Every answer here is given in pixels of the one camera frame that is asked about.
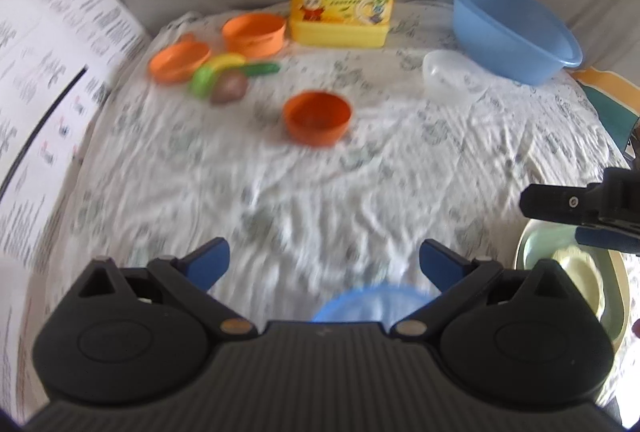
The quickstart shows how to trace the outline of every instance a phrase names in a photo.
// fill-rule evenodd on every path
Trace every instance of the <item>brown toy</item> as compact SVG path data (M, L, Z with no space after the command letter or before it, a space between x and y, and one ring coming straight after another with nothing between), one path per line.
M209 102L214 105L241 100L249 88L249 79L242 70L230 68L220 72L218 81L209 95Z

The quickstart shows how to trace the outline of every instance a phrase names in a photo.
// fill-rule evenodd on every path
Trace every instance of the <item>cartoon character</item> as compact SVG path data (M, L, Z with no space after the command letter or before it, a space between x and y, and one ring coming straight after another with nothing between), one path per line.
M319 22L322 20L322 13L324 13L322 0L302 0L300 10L305 14L302 19L307 22Z
M386 0L373 0L371 4L373 14L369 17L372 24L379 24L383 20L382 13L385 12L385 3Z

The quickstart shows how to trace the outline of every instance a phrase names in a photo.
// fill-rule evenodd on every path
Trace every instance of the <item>patterned bedsheet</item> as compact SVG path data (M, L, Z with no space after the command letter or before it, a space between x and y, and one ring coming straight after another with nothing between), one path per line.
M169 25L111 95L50 256L49 307L92 256L142 266L215 236L230 242L232 263L212 294L260 326L309 319L364 285L433 293L418 268L423 239L511 265L524 187L585 185L606 166L626 166L565 73L531 88L479 71L486 92L471 107L431 102L422 58L456 49L450 8L439 4L397 5L382 50L290 44L283 71L255 79L237 104L211 107L147 78L154 52L187 31L219 43L230 16ZM306 88L337 91L354 107L335 148L287 138L280 109ZM639 269L626 264L637 318ZM627 336L603 401L638 354Z

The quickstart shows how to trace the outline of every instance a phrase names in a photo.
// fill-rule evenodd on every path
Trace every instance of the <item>blue bowl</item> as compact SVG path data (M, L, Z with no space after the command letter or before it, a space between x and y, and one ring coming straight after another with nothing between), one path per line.
M575 36L535 0L453 0L453 31L476 63L530 85L582 63Z
M381 322L388 331L431 300L412 287L383 284L343 293L327 302L312 322Z

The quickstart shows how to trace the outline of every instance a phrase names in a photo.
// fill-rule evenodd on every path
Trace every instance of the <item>teal fabric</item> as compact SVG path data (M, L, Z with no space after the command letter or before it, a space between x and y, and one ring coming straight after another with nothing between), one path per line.
M587 98L598 112L600 122L609 133L621 152L625 151L626 142L633 130L638 116L627 110L609 96L589 86L582 86Z

